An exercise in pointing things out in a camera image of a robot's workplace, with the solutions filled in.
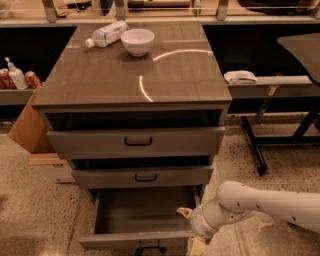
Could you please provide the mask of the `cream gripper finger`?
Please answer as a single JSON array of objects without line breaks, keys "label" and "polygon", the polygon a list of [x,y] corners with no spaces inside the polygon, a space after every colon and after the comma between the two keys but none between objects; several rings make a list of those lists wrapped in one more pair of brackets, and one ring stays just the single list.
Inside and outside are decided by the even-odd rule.
[{"label": "cream gripper finger", "polygon": [[188,240],[188,256],[201,256],[206,242],[203,238],[195,237]]},{"label": "cream gripper finger", "polygon": [[179,214],[181,214],[184,218],[189,220],[191,215],[192,215],[193,210],[190,209],[190,208],[180,207],[180,208],[177,209],[177,212]]}]

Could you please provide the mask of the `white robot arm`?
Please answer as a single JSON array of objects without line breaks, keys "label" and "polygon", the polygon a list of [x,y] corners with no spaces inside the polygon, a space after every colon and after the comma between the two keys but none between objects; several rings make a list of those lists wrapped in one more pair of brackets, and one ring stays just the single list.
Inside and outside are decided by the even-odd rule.
[{"label": "white robot arm", "polygon": [[255,189],[226,181],[218,186],[210,201],[194,209],[177,209],[189,221],[192,231],[187,256],[202,256],[206,244],[221,227],[248,219],[253,211],[320,233],[319,193]]}]

